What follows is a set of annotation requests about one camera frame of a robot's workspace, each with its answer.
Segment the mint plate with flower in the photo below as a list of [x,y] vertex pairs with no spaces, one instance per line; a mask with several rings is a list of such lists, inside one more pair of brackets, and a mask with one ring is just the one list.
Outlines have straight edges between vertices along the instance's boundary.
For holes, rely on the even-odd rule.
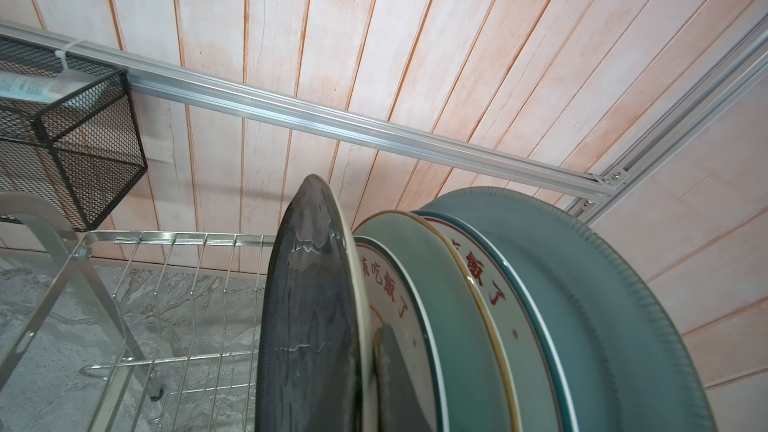
[[464,259],[424,218],[403,211],[364,220],[374,239],[404,266],[434,333],[452,431],[519,431],[520,414],[500,334]]

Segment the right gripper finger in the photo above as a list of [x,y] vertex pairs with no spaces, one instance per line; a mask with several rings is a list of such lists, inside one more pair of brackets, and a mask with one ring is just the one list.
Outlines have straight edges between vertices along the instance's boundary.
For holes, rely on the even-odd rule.
[[432,431],[418,402],[393,328],[375,334],[379,431]]

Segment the dark blue oval plate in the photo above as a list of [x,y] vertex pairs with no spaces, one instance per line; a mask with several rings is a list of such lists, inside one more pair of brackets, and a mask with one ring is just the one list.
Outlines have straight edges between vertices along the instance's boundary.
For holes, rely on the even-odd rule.
[[337,199],[307,176],[271,252],[259,339],[257,431],[374,431],[370,305]]

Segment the grey-green plate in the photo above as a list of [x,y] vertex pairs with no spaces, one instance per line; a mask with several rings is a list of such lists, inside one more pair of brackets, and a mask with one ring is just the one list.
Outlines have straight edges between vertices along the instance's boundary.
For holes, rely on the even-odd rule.
[[468,224],[512,266],[553,340],[581,430],[716,430],[669,315],[591,228],[498,187],[455,190],[424,208]]

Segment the orange sunburst plate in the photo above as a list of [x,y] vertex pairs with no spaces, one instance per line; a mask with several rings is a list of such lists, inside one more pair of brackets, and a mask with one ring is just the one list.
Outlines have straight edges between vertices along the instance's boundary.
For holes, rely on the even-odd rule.
[[375,332],[389,324],[396,335],[418,402],[432,431],[448,431],[445,381],[426,308],[405,266],[381,242],[356,236]]
[[528,289],[489,239],[444,212],[416,213],[445,235],[464,259],[500,334],[524,431],[578,431],[567,379]]

